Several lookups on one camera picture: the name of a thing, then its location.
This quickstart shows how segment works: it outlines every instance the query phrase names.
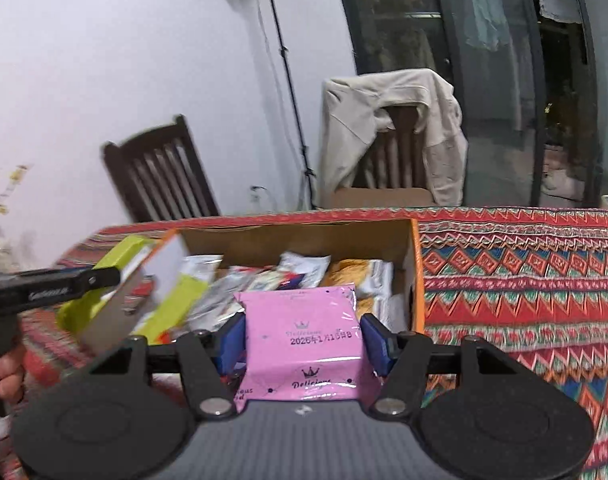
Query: crown logo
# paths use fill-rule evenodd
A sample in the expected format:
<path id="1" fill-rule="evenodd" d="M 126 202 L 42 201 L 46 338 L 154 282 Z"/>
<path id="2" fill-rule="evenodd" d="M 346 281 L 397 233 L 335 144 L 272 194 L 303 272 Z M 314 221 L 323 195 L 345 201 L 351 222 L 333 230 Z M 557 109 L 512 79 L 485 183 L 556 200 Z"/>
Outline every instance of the crown logo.
<path id="1" fill-rule="evenodd" d="M 317 375 L 317 372 L 319 371 L 319 368 L 317 370 L 313 370 L 312 367 L 308 367 L 308 372 L 306 372 L 305 370 L 302 370 L 302 373 L 304 374 L 305 378 L 311 378 L 311 377 L 315 377 Z"/>

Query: glass door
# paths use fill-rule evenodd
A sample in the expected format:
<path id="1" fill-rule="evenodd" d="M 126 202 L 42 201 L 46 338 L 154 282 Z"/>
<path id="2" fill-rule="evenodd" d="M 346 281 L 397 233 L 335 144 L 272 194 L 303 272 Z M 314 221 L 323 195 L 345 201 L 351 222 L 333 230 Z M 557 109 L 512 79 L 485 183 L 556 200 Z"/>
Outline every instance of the glass door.
<path id="1" fill-rule="evenodd" d="M 430 68 L 453 83 L 439 0 L 343 0 L 357 73 Z"/>
<path id="2" fill-rule="evenodd" d="M 450 0 L 466 95 L 465 203 L 537 205 L 545 88 L 532 0 Z"/>
<path id="3" fill-rule="evenodd" d="M 432 68 L 468 138 L 465 205 L 537 205 L 545 88 L 532 0 L 343 0 L 358 73 Z"/>

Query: red geometric tablecloth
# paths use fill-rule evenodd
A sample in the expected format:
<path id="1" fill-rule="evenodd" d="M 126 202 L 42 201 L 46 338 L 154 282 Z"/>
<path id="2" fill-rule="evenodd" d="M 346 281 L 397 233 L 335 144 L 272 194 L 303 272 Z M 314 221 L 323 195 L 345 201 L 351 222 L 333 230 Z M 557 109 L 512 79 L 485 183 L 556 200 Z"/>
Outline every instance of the red geometric tablecloth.
<path id="1" fill-rule="evenodd" d="M 201 218 L 111 227 L 72 248 L 64 266 L 96 263 L 124 236 L 177 227 L 417 219 L 423 302 L 416 323 L 437 342 L 479 333 L 587 409 L 597 443 L 585 479 L 608 479 L 608 212 L 545 209 L 379 209 Z M 53 309 L 23 317 L 26 368 L 45 385 L 89 355 L 55 324 Z M 429 396 L 451 387 L 434 378 Z M 13 457 L 2 469 L 20 478 Z"/>

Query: beige jacket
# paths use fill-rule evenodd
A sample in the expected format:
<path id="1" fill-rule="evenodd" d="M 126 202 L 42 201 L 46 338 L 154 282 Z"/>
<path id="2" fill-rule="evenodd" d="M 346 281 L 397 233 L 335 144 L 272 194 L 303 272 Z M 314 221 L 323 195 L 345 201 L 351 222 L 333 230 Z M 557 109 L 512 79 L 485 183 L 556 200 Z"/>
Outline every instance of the beige jacket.
<path id="1" fill-rule="evenodd" d="M 350 187 L 360 158 L 377 132 L 394 129 L 383 108 L 417 105 L 416 132 L 425 131 L 423 163 L 438 205 L 462 203 L 466 149 L 462 110 L 453 87 L 427 68 L 334 78 L 324 84 L 319 192 L 322 205 L 338 187 Z"/>

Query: wooden chair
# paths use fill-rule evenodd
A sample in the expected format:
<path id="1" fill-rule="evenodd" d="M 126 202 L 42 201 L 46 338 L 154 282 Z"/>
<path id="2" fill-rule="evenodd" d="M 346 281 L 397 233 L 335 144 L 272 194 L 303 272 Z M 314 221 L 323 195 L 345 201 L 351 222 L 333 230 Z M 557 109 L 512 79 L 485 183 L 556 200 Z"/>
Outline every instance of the wooden chair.
<path id="1" fill-rule="evenodd" d="M 426 189 L 421 156 L 424 133 L 415 133 L 415 106 L 387 107 L 395 129 L 378 133 L 359 161 L 352 187 L 337 189 L 333 208 L 425 207 L 435 205 Z"/>
<path id="2" fill-rule="evenodd" d="M 122 145 L 104 144 L 103 160 L 135 222 L 218 216 L 186 119 L 147 130 Z"/>

